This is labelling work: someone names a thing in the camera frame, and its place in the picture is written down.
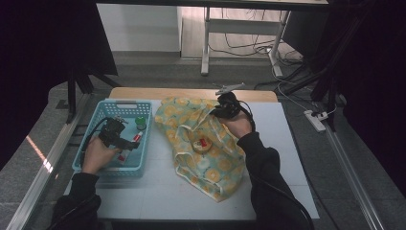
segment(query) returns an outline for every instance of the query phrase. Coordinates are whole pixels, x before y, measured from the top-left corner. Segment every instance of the metal rail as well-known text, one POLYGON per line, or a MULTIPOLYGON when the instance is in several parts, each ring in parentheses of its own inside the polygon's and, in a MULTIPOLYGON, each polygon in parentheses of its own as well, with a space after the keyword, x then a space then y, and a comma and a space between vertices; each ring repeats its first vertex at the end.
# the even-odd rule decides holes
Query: metal rail
POLYGON ((344 150, 343 145, 340 142, 340 139, 337 136, 336 132, 333 132, 329 126, 326 128, 327 138, 334 149, 334 152, 337 156, 337 159, 343 169, 344 175, 347 178, 347 181, 350 184, 352 192, 355 197, 358 199, 361 210, 364 213, 365 219, 373 230, 384 230, 382 220, 376 212, 375 207, 370 199, 370 196, 367 194, 364 186, 361 183, 353 165, 350 162, 350 159, 344 150))
POLYGON ((83 94, 80 98, 78 105, 78 112, 70 124, 65 124, 61 132, 56 138, 54 145, 52 146, 50 152, 48 153, 47 159, 44 161, 43 166, 38 171, 33 183, 30 186, 30 189, 24 196, 20 205, 18 206, 17 211, 15 211, 14 216, 12 217, 7 230, 19 230, 23 229, 27 223, 36 202, 44 190, 48 179, 53 170, 53 166, 57 164, 60 156, 65 150, 68 141, 75 130, 76 125, 78 124, 87 102, 89 101, 90 95, 83 94))

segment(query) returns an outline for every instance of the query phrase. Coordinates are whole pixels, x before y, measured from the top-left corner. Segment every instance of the yellow cloth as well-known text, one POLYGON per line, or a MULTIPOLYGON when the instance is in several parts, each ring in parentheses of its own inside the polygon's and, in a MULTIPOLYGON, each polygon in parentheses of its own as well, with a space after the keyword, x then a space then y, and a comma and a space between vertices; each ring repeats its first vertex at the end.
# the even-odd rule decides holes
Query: yellow cloth
POLYGON ((173 147, 176 173, 219 202, 237 189, 245 162, 237 138, 209 114, 216 104, 215 100, 166 98, 155 123, 173 147), (207 150, 193 147, 202 139, 207 150))

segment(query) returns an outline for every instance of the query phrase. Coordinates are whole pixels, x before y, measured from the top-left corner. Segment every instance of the plastic basket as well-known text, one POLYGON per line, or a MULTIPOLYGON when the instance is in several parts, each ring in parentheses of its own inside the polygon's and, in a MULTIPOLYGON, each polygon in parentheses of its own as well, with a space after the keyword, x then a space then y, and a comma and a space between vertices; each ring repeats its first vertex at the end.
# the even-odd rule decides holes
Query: plastic basket
MULTIPOLYGON (((98 103, 95 112, 93 113, 92 119, 86 129, 83 140, 81 141, 78 153, 75 157, 75 161, 72 164, 72 168, 75 171, 79 171, 80 167, 80 150, 82 149, 87 135, 91 133, 93 128, 105 117, 116 117, 120 116, 128 122, 125 125, 125 129, 121 133, 121 137, 125 140, 131 141, 132 138, 139 132, 137 125, 135 124, 135 119, 137 117, 144 117, 146 119, 147 128, 142 130, 143 137, 141 139, 140 145, 137 149, 133 149, 132 152, 127 156, 124 164, 115 156, 113 160, 108 163, 103 169, 98 173, 99 176, 135 176, 141 177, 144 173, 144 164, 146 161, 147 154, 147 142, 150 134, 150 127, 152 121, 152 105, 149 101, 125 101, 125 100, 104 100, 98 103)), ((97 128, 94 135, 100 132, 100 129, 105 124, 102 123, 97 128)))

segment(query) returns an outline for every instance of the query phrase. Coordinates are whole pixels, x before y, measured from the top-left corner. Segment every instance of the wall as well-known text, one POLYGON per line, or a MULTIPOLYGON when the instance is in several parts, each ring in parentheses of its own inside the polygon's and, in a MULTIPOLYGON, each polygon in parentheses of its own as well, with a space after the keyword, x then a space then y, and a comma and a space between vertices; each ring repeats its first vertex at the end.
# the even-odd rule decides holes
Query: wall
POLYGON ((98 4, 112 51, 179 52, 179 7, 98 4))

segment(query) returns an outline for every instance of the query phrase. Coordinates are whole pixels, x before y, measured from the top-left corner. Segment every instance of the hand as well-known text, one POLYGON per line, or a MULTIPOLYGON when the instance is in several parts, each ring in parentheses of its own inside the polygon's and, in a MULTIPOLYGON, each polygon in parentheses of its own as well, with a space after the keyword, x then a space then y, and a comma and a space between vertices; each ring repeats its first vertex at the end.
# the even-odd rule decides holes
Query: hand
POLYGON ((87 146, 81 171, 96 174, 119 151, 121 150, 109 149, 98 136, 93 136, 87 146))
POLYGON ((236 117, 232 119, 218 118, 218 121, 225 125, 238 139, 252 132, 251 123, 248 121, 247 115, 242 111, 239 111, 236 117))

